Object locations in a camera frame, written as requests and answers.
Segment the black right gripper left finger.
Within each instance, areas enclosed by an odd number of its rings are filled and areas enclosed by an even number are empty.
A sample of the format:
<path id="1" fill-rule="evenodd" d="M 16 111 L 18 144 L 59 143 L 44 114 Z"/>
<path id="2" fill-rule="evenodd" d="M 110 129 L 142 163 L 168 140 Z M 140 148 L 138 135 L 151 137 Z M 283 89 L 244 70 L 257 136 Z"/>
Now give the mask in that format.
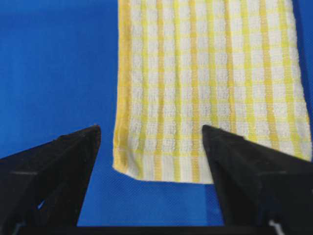
<path id="1" fill-rule="evenodd" d="M 0 232 L 77 225 L 101 144 L 98 125 L 0 161 Z"/>

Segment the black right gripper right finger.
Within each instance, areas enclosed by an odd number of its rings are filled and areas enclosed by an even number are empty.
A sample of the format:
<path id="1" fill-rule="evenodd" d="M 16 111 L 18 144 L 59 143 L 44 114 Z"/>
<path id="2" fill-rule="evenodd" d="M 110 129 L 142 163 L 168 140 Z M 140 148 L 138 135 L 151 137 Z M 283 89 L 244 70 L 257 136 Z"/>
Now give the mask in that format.
<path id="1" fill-rule="evenodd" d="M 228 227 L 313 232 L 313 164 L 204 125 L 202 143 Z"/>

